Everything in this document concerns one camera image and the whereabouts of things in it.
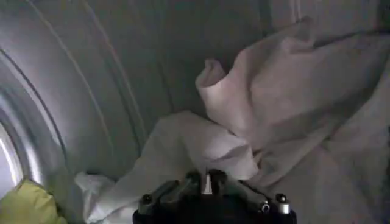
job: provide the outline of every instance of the yellow towel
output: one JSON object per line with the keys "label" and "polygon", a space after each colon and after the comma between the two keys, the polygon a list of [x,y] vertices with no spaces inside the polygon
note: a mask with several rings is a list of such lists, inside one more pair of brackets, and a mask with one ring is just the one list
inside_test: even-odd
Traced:
{"label": "yellow towel", "polygon": [[0,200],[0,223],[66,224],[59,216],[53,196],[25,179]]}

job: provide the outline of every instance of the white sheet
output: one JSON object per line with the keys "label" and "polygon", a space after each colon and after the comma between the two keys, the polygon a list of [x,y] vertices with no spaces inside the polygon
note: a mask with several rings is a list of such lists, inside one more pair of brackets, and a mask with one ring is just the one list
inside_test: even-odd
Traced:
{"label": "white sheet", "polygon": [[318,46],[311,31],[304,21],[255,43],[228,74],[207,60],[196,85],[209,118],[232,133],[191,113],[162,119],[118,183],[95,181],[93,192],[96,177],[76,178],[92,198],[87,223],[130,223],[142,194],[206,166],[287,194],[299,223],[380,223],[390,38]]}

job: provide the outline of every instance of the metal surface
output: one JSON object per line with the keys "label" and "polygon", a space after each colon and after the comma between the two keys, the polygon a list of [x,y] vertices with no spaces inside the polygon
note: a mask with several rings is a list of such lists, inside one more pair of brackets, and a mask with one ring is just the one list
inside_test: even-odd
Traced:
{"label": "metal surface", "polygon": [[0,123],[0,198],[23,178],[22,167],[8,133]]}

